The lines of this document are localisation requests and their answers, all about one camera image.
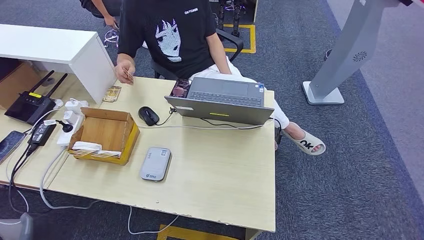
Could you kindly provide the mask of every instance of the laptop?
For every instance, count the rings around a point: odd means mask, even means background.
[[[195,77],[185,89],[183,96],[165,96],[184,117],[262,125],[274,111],[264,107],[262,83]]]

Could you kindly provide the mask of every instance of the yellow tape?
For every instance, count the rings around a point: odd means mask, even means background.
[[[184,240],[237,240],[229,236],[222,236],[202,231],[186,229],[182,227],[170,226],[157,234],[156,240],[167,240],[169,238]]]
[[[40,94],[33,93],[33,92],[30,92],[28,95],[33,96],[33,97],[36,97],[36,98],[41,98],[42,97]]]
[[[228,114],[223,114],[223,113],[215,113],[215,112],[209,112],[210,115],[216,115],[216,116],[224,116],[224,117],[229,117],[230,115]]]
[[[224,27],[232,28],[233,24],[224,24]],[[242,53],[245,54],[255,54],[256,53],[256,28],[255,25],[238,25],[239,28],[242,29],[250,29],[250,49],[241,50]],[[224,50],[228,53],[235,53],[237,51],[236,48],[224,48]]]

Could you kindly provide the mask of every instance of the person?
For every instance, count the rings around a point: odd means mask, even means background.
[[[133,58],[144,41],[152,59],[179,78],[255,82],[243,77],[228,60],[209,0],[125,0],[115,67],[121,83],[133,84]],[[305,153],[320,155],[326,150],[320,139],[290,122],[275,100],[273,116],[283,133]]]
[[[81,7],[88,10],[95,16],[103,16],[106,25],[117,29],[115,17],[121,15],[121,5],[123,0],[79,0]]]

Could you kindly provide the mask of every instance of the gray carpet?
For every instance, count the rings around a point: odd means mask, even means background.
[[[353,0],[328,0],[343,27]],[[372,59],[361,67],[370,92],[424,200],[424,9],[386,8]]]
[[[325,0],[260,0],[256,54],[241,54],[234,64],[247,77],[275,90],[292,121],[320,137],[327,152],[311,157],[284,138],[276,152],[276,233],[260,240],[381,239],[418,240],[424,236],[423,203],[412,185],[387,127],[360,72],[340,86],[346,103],[308,105],[301,89],[334,44],[337,23]],[[0,1],[0,23],[106,31],[101,20],[77,0]],[[116,49],[107,49],[116,59]],[[149,54],[136,56],[138,76],[153,76]],[[25,191],[31,209],[42,211],[36,193]],[[89,200],[49,192],[55,204]],[[17,217],[0,195],[0,218]],[[156,239],[130,236],[129,209],[102,202],[89,210],[54,210],[35,218],[37,239]],[[172,215],[138,209],[133,230],[154,230]],[[244,239],[243,229],[182,217],[175,226]]]

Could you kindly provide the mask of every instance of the speaker grille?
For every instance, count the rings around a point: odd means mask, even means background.
[[[367,57],[368,53],[366,51],[360,51],[357,54],[355,54],[355,56],[353,56],[353,61],[354,62],[360,62],[362,60],[364,60]]]

